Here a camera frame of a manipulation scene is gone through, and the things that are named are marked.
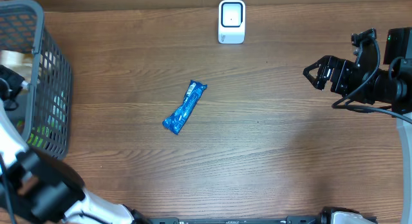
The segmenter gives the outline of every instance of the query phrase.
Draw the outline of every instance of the white device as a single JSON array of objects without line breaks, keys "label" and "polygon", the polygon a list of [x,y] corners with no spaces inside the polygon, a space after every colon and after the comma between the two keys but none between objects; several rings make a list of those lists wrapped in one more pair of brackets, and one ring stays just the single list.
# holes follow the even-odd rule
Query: white device
[{"label": "white device", "polygon": [[218,40],[221,44],[241,44],[245,40],[246,6],[241,0],[219,4]]}]

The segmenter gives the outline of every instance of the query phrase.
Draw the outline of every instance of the basket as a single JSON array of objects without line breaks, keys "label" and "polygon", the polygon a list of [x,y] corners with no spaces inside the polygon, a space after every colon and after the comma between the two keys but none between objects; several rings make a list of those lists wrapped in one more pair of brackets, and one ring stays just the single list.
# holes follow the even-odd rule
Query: basket
[{"label": "basket", "polygon": [[44,27],[44,13],[38,3],[0,3],[0,50],[33,55],[28,92],[17,96],[19,107],[6,112],[8,118],[15,126],[24,125],[21,136],[29,146],[64,158],[69,146],[73,75]]}]

